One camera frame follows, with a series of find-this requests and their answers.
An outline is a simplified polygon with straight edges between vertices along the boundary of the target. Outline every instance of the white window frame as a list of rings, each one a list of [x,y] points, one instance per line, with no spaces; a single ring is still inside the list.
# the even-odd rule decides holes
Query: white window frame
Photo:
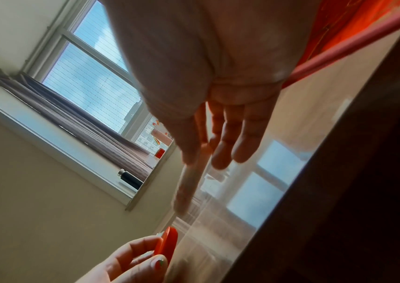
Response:
[[[42,82],[52,70],[66,46],[71,43],[109,71],[135,87],[135,80],[130,73],[74,34],[75,29],[88,14],[95,2],[96,0],[68,0],[60,11],[59,16],[48,27],[48,33],[44,36],[41,44],[39,44],[41,46],[26,61],[23,70],[34,79]],[[152,114],[148,111],[145,103],[141,103],[136,113],[119,134],[129,141],[135,142],[151,118]]]

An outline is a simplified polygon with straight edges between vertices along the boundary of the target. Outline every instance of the curtain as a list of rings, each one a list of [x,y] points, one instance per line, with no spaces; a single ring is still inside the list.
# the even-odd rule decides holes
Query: curtain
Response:
[[[151,168],[145,162],[148,151],[27,74],[8,76],[0,69],[0,86],[141,181],[150,174]]]

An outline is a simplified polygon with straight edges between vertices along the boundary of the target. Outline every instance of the skin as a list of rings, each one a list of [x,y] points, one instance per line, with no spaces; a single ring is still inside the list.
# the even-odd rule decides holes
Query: skin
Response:
[[[151,252],[160,239],[148,236],[123,245],[76,283],[161,283],[167,259]]]
[[[119,48],[150,110],[193,164],[257,150],[283,82],[300,59],[318,0],[103,0]]]

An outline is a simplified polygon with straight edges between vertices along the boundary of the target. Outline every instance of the sky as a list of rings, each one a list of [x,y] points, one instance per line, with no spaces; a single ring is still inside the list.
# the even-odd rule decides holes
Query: sky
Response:
[[[98,1],[74,34],[126,70],[105,9]],[[71,43],[43,83],[119,133],[125,116],[141,100],[135,88]],[[152,128],[149,123],[136,143],[155,153],[160,146],[149,134]]]

